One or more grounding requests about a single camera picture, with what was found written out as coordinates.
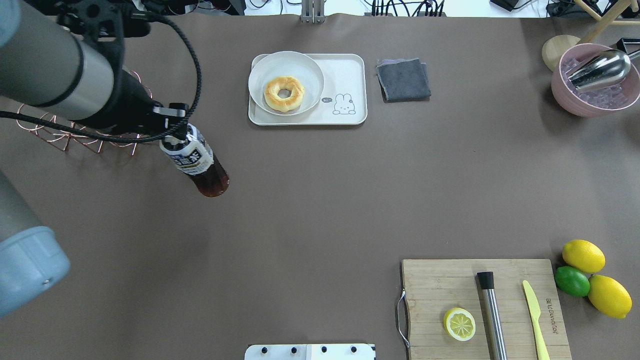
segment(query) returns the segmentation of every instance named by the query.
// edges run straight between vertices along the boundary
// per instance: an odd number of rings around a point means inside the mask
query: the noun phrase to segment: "black cap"
[[[482,290],[493,289],[492,271],[479,272],[478,280],[480,280],[480,287],[482,288]]]

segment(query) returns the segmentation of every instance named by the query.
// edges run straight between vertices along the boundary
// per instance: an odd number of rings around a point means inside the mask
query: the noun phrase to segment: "lemon slice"
[[[444,328],[452,338],[468,341],[476,333],[476,321],[467,310],[454,307],[444,314]]]

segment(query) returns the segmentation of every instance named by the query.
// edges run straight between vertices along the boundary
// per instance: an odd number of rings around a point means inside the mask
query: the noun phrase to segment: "white tray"
[[[367,118],[364,61],[356,54],[307,54],[324,74],[320,102],[311,110],[293,116],[268,113],[249,96],[249,119],[260,126],[358,125]],[[251,68],[267,54],[253,59]]]

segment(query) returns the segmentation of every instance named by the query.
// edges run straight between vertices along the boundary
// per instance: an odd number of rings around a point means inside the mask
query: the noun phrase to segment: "bottle label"
[[[189,145],[178,151],[165,151],[173,160],[175,166],[185,174],[198,175],[213,165],[213,151],[195,126],[187,134]]]

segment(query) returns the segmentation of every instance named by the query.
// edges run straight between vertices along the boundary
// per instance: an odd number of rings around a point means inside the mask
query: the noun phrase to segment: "wire cable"
[[[253,1],[252,1],[252,0],[249,0],[249,2],[251,3],[251,5],[252,5],[254,8],[256,8],[256,9],[261,9],[261,8],[263,8],[263,7],[264,7],[264,5],[267,5],[267,3],[268,3],[268,2],[270,2],[270,1],[271,1],[271,0],[265,0],[265,1],[264,1],[264,3],[263,3],[262,5],[257,6],[256,4],[254,4],[254,3],[253,3]]]
[[[202,6],[200,6],[200,4],[202,4],[202,3],[209,3],[212,7],[211,8],[203,8]],[[198,4],[196,5],[196,7],[198,9],[203,9],[203,10],[217,10],[217,11],[221,11],[221,12],[227,12],[229,9],[231,9],[231,3],[229,3],[229,6],[226,9],[222,10],[221,8],[218,8],[216,5],[214,5],[210,1],[198,0]]]
[[[387,5],[381,4],[381,5],[377,5],[377,4],[372,4],[370,2],[368,2],[367,0],[361,0],[363,3],[365,3],[367,6],[369,6],[371,9],[373,9],[373,13],[375,13],[375,9],[376,8],[384,8],[386,7],[386,11],[383,10],[381,11],[382,14],[388,15],[388,8],[389,6],[393,6],[394,7],[394,11],[395,11],[395,0],[389,0],[387,2]],[[406,15],[408,17],[413,17],[413,16],[417,16],[417,12],[413,12],[413,14],[411,13],[411,11],[409,11],[409,7],[407,5],[410,4],[425,4],[425,3],[436,3],[436,6],[432,8],[432,11],[429,12],[431,15],[430,16],[442,16],[443,11],[444,11],[444,0],[440,2],[440,5],[438,5],[438,3],[435,0],[422,0],[422,1],[409,1],[409,2],[405,2],[404,0],[398,0],[400,2],[400,4],[402,4],[404,6],[404,10],[406,11]]]
[[[292,3],[291,0],[287,0],[287,4],[289,5],[302,5],[302,1],[300,1],[299,3]]]
[[[396,2],[394,0],[387,1],[387,10],[385,12],[385,15],[389,15],[389,5],[390,4],[394,7],[394,13],[396,14],[396,16],[398,16],[398,10],[396,9]]]
[[[547,9],[549,7],[550,4],[557,4],[557,3],[563,3],[566,5],[566,7],[564,7],[564,10],[561,13],[555,13],[555,14],[549,14],[548,10],[547,10],[547,14],[551,17],[562,17],[565,15],[569,15],[572,13],[585,13],[584,10],[572,10],[572,8],[574,7],[574,5],[576,5],[575,1],[573,0],[558,0],[558,1],[554,1],[553,3],[551,2],[551,0],[547,1]],[[596,2],[594,2],[593,0],[585,0],[584,1],[585,4],[587,4],[590,8],[593,9],[593,11],[595,11],[598,15],[602,16],[604,15],[604,13],[607,11],[607,7],[605,7],[605,10],[602,11],[599,7],[598,4]]]
[[[427,0],[423,0],[423,2],[421,2],[420,5],[418,5],[418,7],[415,9],[413,14],[411,14],[411,16],[415,16],[416,14],[419,14],[420,10],[422,10],[422,5],[426,5],[427,10],[431,7],[431,3],[428,3]]]
[[[155,140],[162,139],[165,136],[174,134],[180,127],[182,127],[184,124],[186,124],[189,121],[189,118],[191,117],[193,112],[196,110],[196,107],[198,106],[198,102],[200,100],[200,93],[202,92],[202,70],[200,68],[200,62],[198,61],[198,57],[196,56],[193,46],[191,46],[191,43],[187,39],[187,36],[182,32],[182,30],[178,27],[178,25],[176,25],[173,21],[167,19],[162,15],[158,15],[155,13],[148,13],[148,15],[150,15],[150,18],[153,21],[171,26],[171,28],[176,32],[176,34],[178,34],[182,42],[184,42],[184,45],[187,47],[187,50],[189,50],[189,54],[191,55],[191,59],[193,60],[193,65],[195,66],[195,69],[196,69],[196,94],[193,97],[193,102],[191,103],[191,106],[189,107],[189,110],[187,111],[186,116],[183,119],[180,119],[178,123],[172,125],[169,129],[157,135],[152,135],[144,138],[119,138],[115,136],[102,135],[102,134],[97,134],[97,133],[93,133],[85,130],[74,129],[73,127],[70,127],[70,126],[57,124],[55,122],[51,122],[48,120],[42,120],[37,117],[31,117],[31,116],[23,115],[19,113],[12,113],[10,111],[0,111],[0,118],[30,122],[32,124],[49,127],[51,129],[66,131],[74,135],[87,136],[89,138],[93,138],[96,140],[115,142],[115,143],[152,142]]]

